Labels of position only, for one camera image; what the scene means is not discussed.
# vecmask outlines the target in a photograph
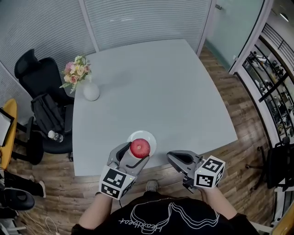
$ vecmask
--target black office chair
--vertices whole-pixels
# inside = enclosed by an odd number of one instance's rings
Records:
[[[31,117],[28,121],[27,127],[21,126],[22,131],[26,133],[27,142],[15,139],[14,143],[26,148],[27,155],[12,152],[11,156],[17,160],[21,159],[30,162],[33,165],[37,165],[41,162],[44,154],[43,149],[43,136],[40,132],[33,131],[34,117]]]
[[[257,184],[250,190],[256,190],[259,185],[264,181],[266,176],[267,188],[281,186],[283,191],[288,187],[294,186],[294,145],[290,144],[290,138],[284,137],[283,140],[271,148],[267,153],[267,159],[264,154],[262,146],[257,148],[261,151],[263,166],[250,166],[246,164],[246,168],[261,169],[261,175]]]
[[[27,191],[15,188],[0,189],[0,206],[15,211],[26,211],[34,207],[34,197]]]
[[[43,149],[52,154],[70,154],[73,151],[72,124],[74,99],[67,96],[62,85],[59,70],[52,58],[45,58],[40,61],[34,56],[34,49],[23,54],[15,64],[14,74],[24,89],[35,98],[41,94],[49,94],[57,103],[57,106],[64,110],[63,117],[65,128],[62,131],[63,142],[57,142],[47,138],[48,133],[42,137]]]

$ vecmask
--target white wall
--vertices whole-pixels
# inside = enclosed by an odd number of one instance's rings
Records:
[[[270,13],[266,21],[294,50],[294,28],[280,14]]]

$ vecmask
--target sneaker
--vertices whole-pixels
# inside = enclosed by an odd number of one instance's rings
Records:
[[[42,186],[42,189],[43,189],[43,198],[46,198],[45,184],[44,184],[44,182],[42,180],[39,181],[39,184]]]
[[[146,191],[156,192],[158,189],[158,183],[155,180],[150,180],[146,184]]]
[[[30,176],[28,177],[28,179],[31,180],[31,181],[33,181],[33,182],[35,182],[35,178],[34,178],[33,175],[30,175]]]

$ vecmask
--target water bottle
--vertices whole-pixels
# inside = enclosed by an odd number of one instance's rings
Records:
[[[63,141],[63,135],[54,132],[53,130],[49,131],[48,137],[52,140],[55,140],[57,142],[62,142]]]

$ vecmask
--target white vase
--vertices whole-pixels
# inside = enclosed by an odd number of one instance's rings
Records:
[[[84,84],[84,97],[89,101],[95,101],[100,96],[100,91],[97,84],[93,82],[86,82]]]

